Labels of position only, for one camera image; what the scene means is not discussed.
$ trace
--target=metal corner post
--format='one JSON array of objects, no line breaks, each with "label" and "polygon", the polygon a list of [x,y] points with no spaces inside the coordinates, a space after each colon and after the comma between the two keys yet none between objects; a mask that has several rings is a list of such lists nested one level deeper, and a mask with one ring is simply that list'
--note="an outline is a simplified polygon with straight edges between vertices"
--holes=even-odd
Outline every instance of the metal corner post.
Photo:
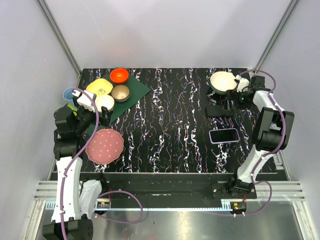
[{"label": "metal corner post", "polygon": [[283,31],[284,27],[286,26],[290,16],[292,15],[292,13],[294,12],[294,10],[296,9],[296,7],[298,6],[298,3],[300,2],[300,0],[291,0],[290,3],[288,4],[288,7],[286,8],[280,22],[278,23],[278,25],[276,26],[268,44],[266,45],[259,61],[257,62],[256,66],[254,69],[261,69],[262,65],[264,64],[266,58],[268,57],[272,47],[274,46],[275,42],[277,41],[279,35],[281,34],[281,32]]},{"label": "metal corner post", "polygon": [[62,50],[64,51],[66,57],[68,58],[71,66],[73,67],[74,71],[76,72],[77,76],[79,77],[82,73],[82,70],[80,69],[74,55],[72,54],[64,36],[62,35],[54,17],[53,14],[51,13],[47,3],[45,0],[36,0],[41,11],[43,12],[45,18],[47,19],[54,35],[56,36],[56,39],[60,43],[60,46]]}]

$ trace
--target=blue cup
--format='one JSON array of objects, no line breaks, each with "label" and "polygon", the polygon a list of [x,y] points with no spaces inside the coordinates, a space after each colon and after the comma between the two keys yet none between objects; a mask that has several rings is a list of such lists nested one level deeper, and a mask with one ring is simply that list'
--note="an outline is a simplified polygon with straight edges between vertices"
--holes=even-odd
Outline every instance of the blue cup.
[{"label": "blue cup", "polygon": [[68,89],[66,89],[63,93],[63,98],[74,108],[76,107],[73,101],[73,95],[72,95],[72,89],[74,89],[74,87],[70,87]]}]

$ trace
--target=wall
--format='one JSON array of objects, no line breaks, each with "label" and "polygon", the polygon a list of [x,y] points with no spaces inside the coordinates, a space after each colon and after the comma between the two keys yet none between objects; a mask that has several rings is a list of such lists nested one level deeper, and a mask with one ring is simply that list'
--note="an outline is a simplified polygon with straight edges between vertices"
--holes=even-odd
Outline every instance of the wall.
[{"label": "wall", "polygon": [[18,240],[76,74],[35,0],[0,1],[0,240]]},{"label": "wall", "polygon": [[81,68],[250,68],[290,0],[46,2]]},{"label": "wall", "polygon": [[320,235],[320,1],[304,0],[284,28],[262,69],[277,80],[274,95],[295,114],[285,150],[289,172],[299,180]]}]

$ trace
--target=yellow bowl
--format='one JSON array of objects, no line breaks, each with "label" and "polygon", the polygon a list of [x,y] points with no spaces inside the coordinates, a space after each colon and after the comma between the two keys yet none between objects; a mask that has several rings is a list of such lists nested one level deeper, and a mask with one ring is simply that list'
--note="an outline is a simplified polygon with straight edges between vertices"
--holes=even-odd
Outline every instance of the yellow bowl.
[{"label": "yellow bowl", "polygon": [[114,86],[104,78],[98,78],[90,83],[85,90],[96,94],[97,96],[108,95]]}]

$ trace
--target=green mat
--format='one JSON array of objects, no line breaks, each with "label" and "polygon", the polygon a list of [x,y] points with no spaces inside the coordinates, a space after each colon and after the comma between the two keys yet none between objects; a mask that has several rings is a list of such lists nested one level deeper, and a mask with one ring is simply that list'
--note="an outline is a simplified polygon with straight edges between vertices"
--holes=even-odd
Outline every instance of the green mat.
[{"label": "green mat", "polygon": [[[117,85],[110,80],[110,74],[104,76],[103,78],[108,80],[113,86]],[[125,113],[129,108],[135,105],[140,99],[142,99],[147,93],[150,92],[150,88],[148,88],[146,85],[138,81],[132,75],[129,75],[129,78],[124,85],[126,85],[130,89],[130,97],[127,101],[124,101],[124,102],[116,101],[114,103],[114,109],[113,109],[113,114],[111,116],[110,123],[117,120],[118,117],[120,117],[123,113]],[[95,128],[94,125],[91,125],[87,129],[86,133],[91,136],[94,131],[94,128]],[[104,126],[99,126],[98,130],[101,130],[104,128],[105,128]]]}]

